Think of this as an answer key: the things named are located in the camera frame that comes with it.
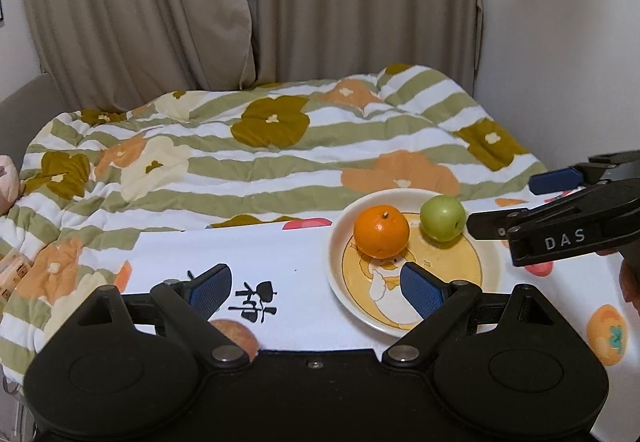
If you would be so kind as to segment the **person right hand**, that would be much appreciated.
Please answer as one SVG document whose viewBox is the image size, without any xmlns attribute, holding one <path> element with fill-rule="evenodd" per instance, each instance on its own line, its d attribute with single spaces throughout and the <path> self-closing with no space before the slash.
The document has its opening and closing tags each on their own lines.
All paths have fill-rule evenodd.
<svg viewBox="0 0 640 442">
<path fill-rule="evenodd" d="M 640 289 L 638 276 L 626 259 L 623 259 L 620 264 L 618 281 L 620 282 L 620 291 L 622 292 L 624 301 L 631 304 L 637 314 L 640 314 Z"/>
</svg>

